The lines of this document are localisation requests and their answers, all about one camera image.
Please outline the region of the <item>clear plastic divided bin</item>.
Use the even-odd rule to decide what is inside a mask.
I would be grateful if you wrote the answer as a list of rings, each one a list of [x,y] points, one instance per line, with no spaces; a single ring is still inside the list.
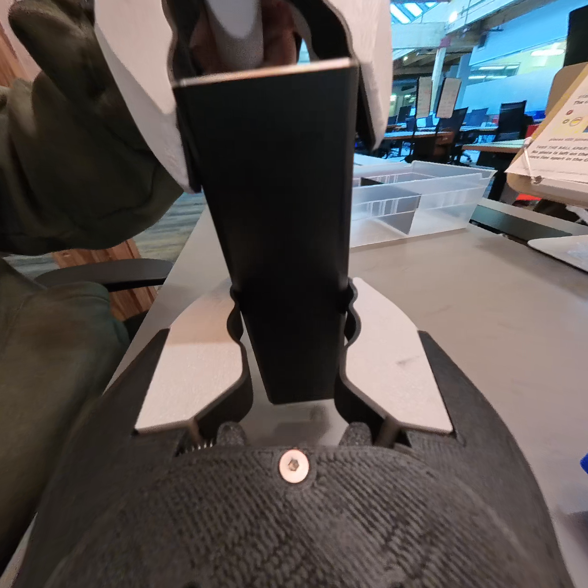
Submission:
[[[465,229],[495,173],[417,160],[354,165],[350,248]]]

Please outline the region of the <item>black office chair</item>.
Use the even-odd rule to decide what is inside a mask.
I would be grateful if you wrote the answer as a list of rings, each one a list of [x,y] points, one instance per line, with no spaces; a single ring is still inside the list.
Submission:
[[[526,100],[502,103],[494,141],[514,141],[525,137],[527,122]]]
[[[435,131],[417,135],[411,141],[410,152],[404,159],[405,162],[410,164],[418,160],[448,164],[466,114],[467,108],[455,109],[450,118],[439,119]]]

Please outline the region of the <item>white stand base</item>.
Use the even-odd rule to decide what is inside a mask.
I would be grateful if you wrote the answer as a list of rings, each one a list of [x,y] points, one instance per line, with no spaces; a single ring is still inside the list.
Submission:
[[[527,245],[587,273],[587,235],[532,239]]]

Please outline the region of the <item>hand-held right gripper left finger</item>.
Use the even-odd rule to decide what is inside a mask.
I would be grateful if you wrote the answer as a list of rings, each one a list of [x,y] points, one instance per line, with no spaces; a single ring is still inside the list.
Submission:
[[[230,286],[190,304],[168,330],[135,430],[216,437],[223,423],[240,422],[254,400],[243,333]]]

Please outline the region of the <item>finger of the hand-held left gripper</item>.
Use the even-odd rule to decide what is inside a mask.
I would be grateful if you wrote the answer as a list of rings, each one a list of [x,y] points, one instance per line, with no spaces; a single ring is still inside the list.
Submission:
[[[389,1],[339,1],[352,58],[359,65],[356,131],[366,149],[383,141],[393,78]]]
[[[174,41],[162,1],[95,1],[95,34],[128,111],[148,148],[188,194],[169,58]]]

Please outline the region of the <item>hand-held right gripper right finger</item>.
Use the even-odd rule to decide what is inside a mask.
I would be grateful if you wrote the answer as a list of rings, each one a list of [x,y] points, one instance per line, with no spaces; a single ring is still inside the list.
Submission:
[[[374,445],[394,445],[408,431],[454,432],[420,332],[393,302],[359,277],[349,281],[334,404],[364,423]]]

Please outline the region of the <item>wooden partition panel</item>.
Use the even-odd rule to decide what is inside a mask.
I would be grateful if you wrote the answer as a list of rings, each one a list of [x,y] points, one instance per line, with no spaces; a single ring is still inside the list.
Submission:
[[[51,253],[51,256],[59,268],[142,257],[132,238],[108,249],[69,249]],[[156,294],[156,288],[151,286],[113,292],[110,294],[112,314],[116,319],[127,320],[142,312],[148,312]]]

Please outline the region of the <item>black power bank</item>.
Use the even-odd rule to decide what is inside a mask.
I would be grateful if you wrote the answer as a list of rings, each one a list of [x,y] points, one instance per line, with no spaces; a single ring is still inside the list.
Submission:
[[[334,396],[347,308],[358,65],[174,83],[189,180],[201,184],[269,401]]]

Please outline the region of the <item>person's olive green jacket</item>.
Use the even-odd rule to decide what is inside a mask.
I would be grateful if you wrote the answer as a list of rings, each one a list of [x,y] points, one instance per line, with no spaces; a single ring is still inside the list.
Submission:
[[[1,571],[128,345],[103,286],[44,288],[1,260]]]

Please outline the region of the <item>person's left hand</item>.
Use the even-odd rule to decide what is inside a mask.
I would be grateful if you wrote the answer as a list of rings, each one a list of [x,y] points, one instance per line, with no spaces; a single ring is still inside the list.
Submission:
[[[294,65],[298,62],[300,38],[290,5],[286,1],[262,1],[264,64]]]

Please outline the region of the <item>grey desk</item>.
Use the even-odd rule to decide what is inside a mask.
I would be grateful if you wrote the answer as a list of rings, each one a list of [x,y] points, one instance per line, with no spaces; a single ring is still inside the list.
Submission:
[[[393,301],[444,349],[507,424],[533,469],[576,587],[587,587],[587,275],[470,224],[352,249],[352,277]],[[203,209],[110,382],[161,329],[228,277]],[[333,401],[272,405],[254,359],[251,442],[334,445]]]

